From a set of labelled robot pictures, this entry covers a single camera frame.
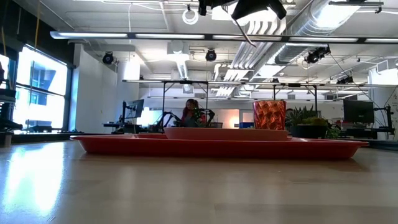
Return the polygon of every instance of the red glass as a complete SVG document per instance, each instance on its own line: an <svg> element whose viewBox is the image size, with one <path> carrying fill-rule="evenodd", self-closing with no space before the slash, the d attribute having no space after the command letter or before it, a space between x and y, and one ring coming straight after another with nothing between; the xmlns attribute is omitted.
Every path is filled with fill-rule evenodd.
<svg viewBox="0 0 398 224"><path fill-rule="evenodd" d="M284 130L286 116L286 102L256 101L253 103L254 126L256 129Z"/></svg>

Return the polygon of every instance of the orange tray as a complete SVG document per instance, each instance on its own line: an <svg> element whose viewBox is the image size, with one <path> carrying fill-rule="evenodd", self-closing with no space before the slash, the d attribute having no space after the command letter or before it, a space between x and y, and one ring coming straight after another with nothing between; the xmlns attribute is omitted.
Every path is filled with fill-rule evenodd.
<svg viewBox="0 0 398 224"><path fill-rule="evenodd" d="M367 142L288 138L287 141L173 140L164 134L72 136L93 154L256 159L349 159Z"/></svg>

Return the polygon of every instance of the potted plant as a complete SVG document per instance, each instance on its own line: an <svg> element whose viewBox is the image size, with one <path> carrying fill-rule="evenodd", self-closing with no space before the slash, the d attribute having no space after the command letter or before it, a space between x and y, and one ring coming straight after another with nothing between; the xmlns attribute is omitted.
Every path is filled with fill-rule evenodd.
<svg viewBox="0 0 398 224"><path fill-rule="evenodd" d="M323 118L317 118L317 112L306 106L295 108L286 116L286 122L290 125L290 133L298 138L325 138L328 130L328 122Z"/></svg>

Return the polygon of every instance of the ceiling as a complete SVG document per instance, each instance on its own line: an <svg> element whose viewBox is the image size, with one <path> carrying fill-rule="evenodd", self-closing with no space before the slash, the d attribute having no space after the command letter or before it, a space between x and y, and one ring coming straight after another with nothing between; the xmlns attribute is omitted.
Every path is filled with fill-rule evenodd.
<svg viewBox="0 0 398 224"><path fill-rule="evenodd" d="M130 4L105 4L95 0L41 0L41 18L57 30L76 31L106 31L106 32L128 32L128 10ZM15 0L22 7L35 14L36 2L30 0ZM287 23L303 8L309 0L295 0L296 7L288 10ZM383 9L398 11L398 1L382 0ZM169 11L185 9L184 5L165 4L163 15L160 4L146 4L148 9L138 5L132 5L130 10L131 32L176 32L176 33L216 33L235 34L239 29L231 21L214 21L211 16L200 16L194 25L187 25L182 21L183 11ZM388 13L355 13L345 24L338 28L333 35L343 36L396 36L398 26L396 20L398 14ZM167 42L163 40L91 40L95 46L119 44L136 46L142 55L145 65L142 66L143 74L170 73L176 70L175 62L163 60L167 54ZM208 48L214 48L218 54L217 62L230 61L240 46L239 42L205 42L188 41L190 51L194 52L191 60L187 62L189 70L213 71L215 63L206 62L205 52ZM398 46L396 45L330 45L331 51L341 68L329 56L319 64L307 69L307 64L302 64L302 58L294 63L294 66L285 68L280 76L280 81L303 82L325 82L331 76L352 68L356 82L366 82L368 69L373 63L382 61L385 57L398 57ZM129 52L116 52L115 56L120 60L127 60Z"/></svg>

